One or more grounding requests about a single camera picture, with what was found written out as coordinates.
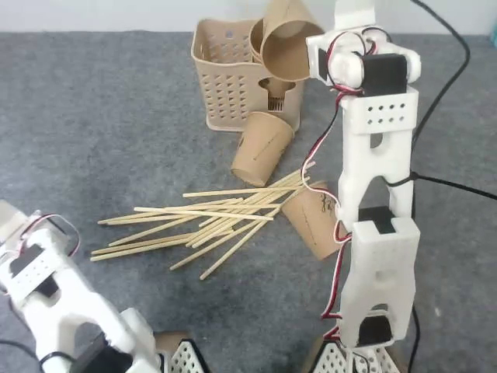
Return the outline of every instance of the pile of chopsticks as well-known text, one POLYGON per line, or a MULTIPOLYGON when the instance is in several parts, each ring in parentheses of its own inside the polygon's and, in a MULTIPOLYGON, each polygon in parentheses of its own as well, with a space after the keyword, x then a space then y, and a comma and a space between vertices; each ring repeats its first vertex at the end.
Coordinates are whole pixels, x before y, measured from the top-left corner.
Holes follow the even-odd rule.
POLYGON ((183 194, 184 197, 188 198, 251 194, 250 197, 246 198, 229 198, 178 207, 135 207, 134 210, 137 214, 102 220, 99 221, 99 224, 129 225, 151 221, 167 222, 111 242, 109 247, 105 249, 93 251, 91 261, 108 260, 178 245, 186 245, 195 249, 196 251, 191 255, 170 267, 170 270, 176 270, 234 237, 248 232, 218 261, 203 272, 200 279, 205 280, 244 243, 249 241, 268 221, 272 221, 274 216, 280 212, 283 204, 302 187, 300 170, 297 170, 267 188, 183 194), (287 199, 281 201, 290 192, 293 193, 287 199), (269 210, 269 212, 256 214, 261 210, 269 210), (207 217, 207 220, 199 223, 195 232, 137 242, 139 239, 162 232, 167 228, 205 217, 207 217))

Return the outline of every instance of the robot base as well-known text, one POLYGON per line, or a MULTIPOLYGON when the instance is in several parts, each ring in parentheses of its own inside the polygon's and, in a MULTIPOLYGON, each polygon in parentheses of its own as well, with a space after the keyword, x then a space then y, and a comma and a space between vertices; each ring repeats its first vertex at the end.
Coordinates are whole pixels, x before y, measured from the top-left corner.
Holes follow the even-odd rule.
POLYGON ((347 370, 344 352, 336 342, 323 342, 310 371, 305 373, 405 373, 406 370, 394 361, 393 354, 382 348, 354 350, 352 370, 347 370))

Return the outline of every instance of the brown paper cup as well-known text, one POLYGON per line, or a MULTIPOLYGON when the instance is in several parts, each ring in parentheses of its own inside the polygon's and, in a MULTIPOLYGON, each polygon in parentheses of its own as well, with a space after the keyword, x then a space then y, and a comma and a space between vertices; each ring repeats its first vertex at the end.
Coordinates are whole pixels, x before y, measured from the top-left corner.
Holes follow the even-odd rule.
POLYGON ((269 113, 250 113, 231 171, 246 183, 264 187, 293 136, 294 130, 284 120, 269 113))
MULTIPOLYGON (((327 188, 324 181, 312 186, 327 188)), ((282 211, 319 260, 340 248, 333 239, 336 216, 335 203, 330 197, 305 189, 286 202, 282 211)), ((345 234, 343 227, 340 227, 340 235, 345 234)))
POLYGON ((300 0, 272 0, 264 17, 260 55, 262 64, 276 78, 298 82, 309 78, 305 39, 323 29, 300 0))
POLYGON ((261 63, 261 44, 262 44, 262 28, 264 19, 259 20, 250 29, 250 51, 252 52, 252 60, 261 63))

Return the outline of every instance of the beige plastic basket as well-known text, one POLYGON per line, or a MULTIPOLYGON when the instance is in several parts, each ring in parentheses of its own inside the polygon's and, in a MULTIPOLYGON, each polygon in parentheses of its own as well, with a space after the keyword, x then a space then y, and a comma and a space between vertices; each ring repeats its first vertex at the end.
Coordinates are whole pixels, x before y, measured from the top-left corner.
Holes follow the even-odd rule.
POLYGON ((252 62, 249 34, 257 20, 199 22, 192 57, 207 111, 207 126, 216 131, 243 131, 252 111, 268 112, 300 127, 304 83, 292 85, 283 96, 271 97, 266 86, 271 74, 252 62))

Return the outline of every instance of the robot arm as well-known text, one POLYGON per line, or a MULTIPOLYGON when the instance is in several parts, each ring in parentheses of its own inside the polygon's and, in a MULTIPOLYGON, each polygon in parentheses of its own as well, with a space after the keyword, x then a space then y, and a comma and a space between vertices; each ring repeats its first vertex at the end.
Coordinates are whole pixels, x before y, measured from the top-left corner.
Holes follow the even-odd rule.
POLYGON ((0 200, 0 284, 33 333, 43 371, 162 373, 186 364, 186 355, 195 371, 207 371, 193 341, 183 341, 172 361, 158 353, 140 313, 119 313, 95 292, 67 255, 67 236, 45 216, 27 217, 0 200), (85 322, 99 326, 102 334, 73 358, 75 333, 85 322), (189 352, 182 356, 185 349, 189 352))
POLYGON ((408 180, 419 98, 408 84, 421 75, 420 56, 372 26, 372 3, 337 1, 337 30, 307 38, 311 77, 362 93, 340 102, 343 171, 335 212, 352 232, 352 256, 334 329, 348 351, 362 352, 405 338, 420 236, 411 216, 412 181, 388 187, 388 205, 360 209, 375 177, 391 184, 408 180), (372 148, 371 137, 377 134, 382 142, 372 148))

